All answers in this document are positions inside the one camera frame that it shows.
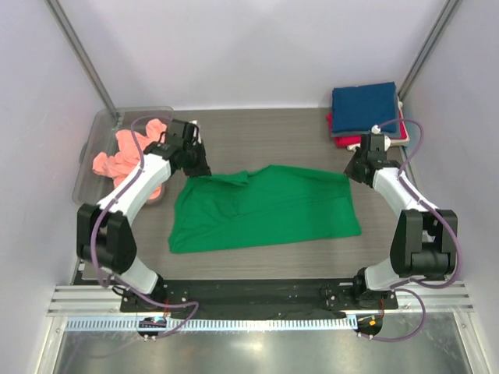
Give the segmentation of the green t shirt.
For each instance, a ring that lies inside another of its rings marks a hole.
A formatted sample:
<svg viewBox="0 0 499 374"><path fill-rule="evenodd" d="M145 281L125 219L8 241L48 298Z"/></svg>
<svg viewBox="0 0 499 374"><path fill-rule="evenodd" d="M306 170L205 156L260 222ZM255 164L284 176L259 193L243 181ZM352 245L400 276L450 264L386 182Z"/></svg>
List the green t shirt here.
<svg viewBox="0 0 499 374"><path fill-rule="evenodd" d="M213 252L359 236L346 176L269 165L190 178L175 202L169 249Z"/></svg>

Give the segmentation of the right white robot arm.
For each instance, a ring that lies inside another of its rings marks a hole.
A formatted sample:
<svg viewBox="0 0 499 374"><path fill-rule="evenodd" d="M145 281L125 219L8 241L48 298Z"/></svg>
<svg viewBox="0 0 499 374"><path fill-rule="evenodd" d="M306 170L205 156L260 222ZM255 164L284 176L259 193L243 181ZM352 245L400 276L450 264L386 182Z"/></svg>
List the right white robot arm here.
<svg viewBox="0 0 499 374"><path fill-rule="evenodd" d="M353 277L352 297L358 303L388 298L396 287L408 283L446 288L460 270L457 215L426 199L401 165L388 159L388 147L387 136L364 134L345 168L347 177L383 196L398 218L389 257Z"/></svg>

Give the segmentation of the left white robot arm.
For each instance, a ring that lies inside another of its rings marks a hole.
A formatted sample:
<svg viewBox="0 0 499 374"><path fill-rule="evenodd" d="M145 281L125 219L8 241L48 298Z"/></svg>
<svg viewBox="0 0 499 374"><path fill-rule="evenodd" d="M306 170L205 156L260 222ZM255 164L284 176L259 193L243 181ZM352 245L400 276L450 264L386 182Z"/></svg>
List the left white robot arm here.
<svg viewBox="0 0 499 374"><path fill-rule="evenodd" d="M174 118L158 139L137 152L138 164L120 186L97 204L78 209L76 254L93 266L103 288L116 281L146 303L164 308L164 280L139 258L133 221L176 171L192 178L208 176L211 169L197 122Z"/></svg>

